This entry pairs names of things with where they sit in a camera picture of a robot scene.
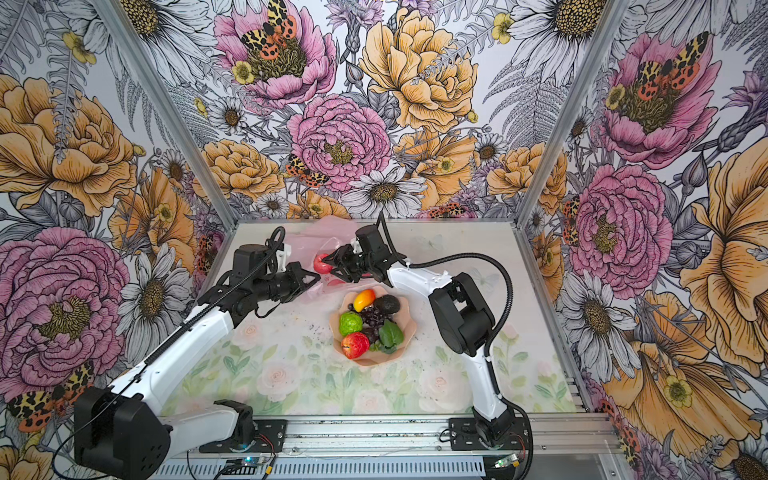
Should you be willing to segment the pink peach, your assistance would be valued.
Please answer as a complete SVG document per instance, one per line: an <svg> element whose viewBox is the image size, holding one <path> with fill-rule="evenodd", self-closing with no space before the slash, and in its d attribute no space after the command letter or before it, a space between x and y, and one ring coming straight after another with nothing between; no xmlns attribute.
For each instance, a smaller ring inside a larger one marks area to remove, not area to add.
<svg viewBox="0 0 768 480"><path fill-rule="evenodd" d="M334 269L333 262L329 260L331 257L332 255L327 252L316 254L313 259L314 271L321 275L330 274Z"/></svg>

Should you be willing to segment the pink plastic bag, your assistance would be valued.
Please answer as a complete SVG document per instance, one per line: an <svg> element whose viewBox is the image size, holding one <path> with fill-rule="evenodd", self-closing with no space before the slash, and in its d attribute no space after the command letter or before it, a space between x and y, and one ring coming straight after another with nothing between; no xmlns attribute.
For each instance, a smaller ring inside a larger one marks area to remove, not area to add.
<svg viewBox="0 0 768 480"><path fill-rule="evenodd" d="M298 261L302 267L321 275L320 281L299 297L299 301L309 303L320 300L323 296L346 290L349 284L330 274L329 267L315 269L315 258L334 252L338 247L349 244L355 238L360 224L336 216L326 216L313 222L296 224L298 230L289 232L285 243L290 246L290 262Z"/></svg>

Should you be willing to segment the pink flower-shaped bowl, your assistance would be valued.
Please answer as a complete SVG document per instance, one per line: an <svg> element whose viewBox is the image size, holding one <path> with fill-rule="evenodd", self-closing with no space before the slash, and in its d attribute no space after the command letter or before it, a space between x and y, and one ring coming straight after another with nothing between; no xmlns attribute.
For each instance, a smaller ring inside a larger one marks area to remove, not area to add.
<svg viewBox="0 0 768 480"><path fill-rule="evenodd" d="M417 331L408 300L382 287L348 291L329 324L336 352L365 367L400 358Z"/></svg>

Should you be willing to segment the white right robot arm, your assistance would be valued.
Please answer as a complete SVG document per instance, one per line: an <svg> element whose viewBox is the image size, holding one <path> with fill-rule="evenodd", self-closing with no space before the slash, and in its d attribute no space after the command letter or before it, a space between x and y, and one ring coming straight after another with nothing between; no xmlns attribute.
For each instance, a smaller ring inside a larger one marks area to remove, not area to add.
<svg viewBox="0 0 768 480"><path fill-rule="evenodd" d="M506 301L500 317L493 315L471 275L450 275L432 270L457 260L480 260L499 271L506 287ZM500 446L516 420L512 402L504 397L498 386L490 353L493 341L509 318L514 300L511 277L502 263L475 252L414 263L388 248L381 253L369 253L357 244L339 247L324 256L322 262L331 266L332 275L347 283L372 278L393 289L410 290L429 301L442 340L461 356L467 371L477 434L484 446Z"/></svg>

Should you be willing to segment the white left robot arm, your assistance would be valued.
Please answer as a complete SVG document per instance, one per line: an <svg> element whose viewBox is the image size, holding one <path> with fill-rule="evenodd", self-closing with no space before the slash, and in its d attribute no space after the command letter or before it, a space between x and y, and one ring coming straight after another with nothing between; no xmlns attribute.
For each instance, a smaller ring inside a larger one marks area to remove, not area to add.
<svg viewBox="0 0 768 480"><path fill-rule="evenodd" d="M163 407L207 352L260 303L289 303L320 278L298 262L277 273L263 267L240 277L226 273L144 360L105 388L87 388L76 400L76 464L103 476L147 479L167 458L200 446L250 448L256 439L253 410L241 402L217 400L177 416L164 416Z"/></svg>

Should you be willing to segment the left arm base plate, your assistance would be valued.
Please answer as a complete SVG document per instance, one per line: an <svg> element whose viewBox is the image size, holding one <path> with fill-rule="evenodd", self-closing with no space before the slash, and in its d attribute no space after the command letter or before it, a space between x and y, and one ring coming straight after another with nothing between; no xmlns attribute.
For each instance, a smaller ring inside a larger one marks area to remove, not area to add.
<svg viewBox="0 0 768 480"><path fill-rule="evenodd" d="M280 453L286 437L288 422L281 419L251 419L240 422L234 433L219 441L198 448L200 453Z"/></svg>

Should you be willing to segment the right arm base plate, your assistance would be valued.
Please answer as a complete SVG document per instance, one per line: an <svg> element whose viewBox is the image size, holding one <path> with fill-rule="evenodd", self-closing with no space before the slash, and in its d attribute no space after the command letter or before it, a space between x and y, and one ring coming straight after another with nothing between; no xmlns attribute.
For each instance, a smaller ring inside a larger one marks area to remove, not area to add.
<svg viewBox="0 0 768 480"><path fill-rule="evenodd" d="M533 449L530 423L522 417L448 419L448 442L453 451L516 451Z"/></svg>

